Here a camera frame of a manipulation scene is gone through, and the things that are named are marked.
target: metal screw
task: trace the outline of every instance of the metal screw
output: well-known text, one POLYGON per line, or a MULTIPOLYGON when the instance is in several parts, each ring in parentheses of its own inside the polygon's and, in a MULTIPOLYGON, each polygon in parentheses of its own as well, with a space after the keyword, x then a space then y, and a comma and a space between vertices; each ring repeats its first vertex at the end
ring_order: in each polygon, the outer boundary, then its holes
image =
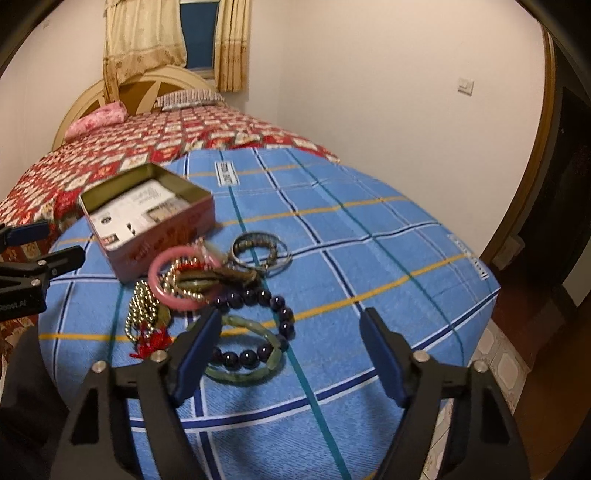
POLYGON ((150 355, 150 360, 159 364, 160 362, 164 362, 168 358, 168 353, 164 350, 156 350, 152 355, 150 355))
POLYGON ((483 374, 488 370, 488 365, 484 363, 482 360, 477 360, 476 362, 474 362, 472 366, 474 367, 474 370, 476 370, 480 374, 483 374))
POLYGON ((416 352, 413 352, 413 358, 417 362, 423 364, 431 358, 431 355, 429 355, 425 350, 417 350, 416 352))
POLYGON ((92 365, 92 371, 95 374, 100 374, 101 372, 104 372, 106 368, 107 368, 107 362, 105 362, 104 360, 99 360, 98 362, 95 362, 92 365))

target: white wall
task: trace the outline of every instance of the white wall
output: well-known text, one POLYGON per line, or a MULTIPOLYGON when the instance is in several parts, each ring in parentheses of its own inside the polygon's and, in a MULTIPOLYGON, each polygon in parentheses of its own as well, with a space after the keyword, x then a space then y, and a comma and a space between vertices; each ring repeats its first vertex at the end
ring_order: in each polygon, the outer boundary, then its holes
POLYGON ((525 170, 543 89, 541 28, 515 0, 290 2, 279 123, 400 189, 478 254, 525 170))
POLYGON ((74 101, 102 76, 104 0, 65 0, 0 77, 0 198, 51 150, 74 101))

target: pillow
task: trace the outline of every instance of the pillow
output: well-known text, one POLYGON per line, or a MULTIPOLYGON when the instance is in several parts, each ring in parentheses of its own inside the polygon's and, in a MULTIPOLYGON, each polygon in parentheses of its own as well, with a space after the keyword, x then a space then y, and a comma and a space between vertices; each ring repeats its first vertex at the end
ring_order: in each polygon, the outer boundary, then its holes
POLYGON ((64 140, 69 142, 105 125, 122 124, 127 120, 127 117, 127 108, 123 102, 117 101, 103 105, 88 115, 72 122, 66 131, 64 140))
POLYGON ((219 93, 213 90, 193 88, 177 90, 176 92, 159 96, 156 98, 154 108, 160 108, 163 112, 169 112, 190 106, 218 105, 220 103, 226 105, 223 96, 219 93))

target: pink pillow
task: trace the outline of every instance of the pink pillow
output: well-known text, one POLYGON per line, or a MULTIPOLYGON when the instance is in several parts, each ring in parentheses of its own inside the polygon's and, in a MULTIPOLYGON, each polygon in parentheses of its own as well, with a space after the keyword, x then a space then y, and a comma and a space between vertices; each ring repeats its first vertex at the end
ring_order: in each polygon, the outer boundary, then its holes
POLYGON ((68 127, 64 139, 66 142, 69 142, 70 140, 86 135, 99 127, 122 124, 127 117, 127 108, 125 108, 123 102, 119 100, 117 102, 109 103, 108 105, 97 108, 94 112, 72 122, 68 127))

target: light switch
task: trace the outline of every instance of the light switch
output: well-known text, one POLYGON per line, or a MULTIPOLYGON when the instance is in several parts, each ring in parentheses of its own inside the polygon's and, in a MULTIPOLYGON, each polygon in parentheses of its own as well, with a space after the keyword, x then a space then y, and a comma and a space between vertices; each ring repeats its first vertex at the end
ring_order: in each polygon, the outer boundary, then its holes
POLYGON ((460 78, 457 82, 457 91, 465 93, 466 95, 472 95, 474 88, 474 80, 460 78))

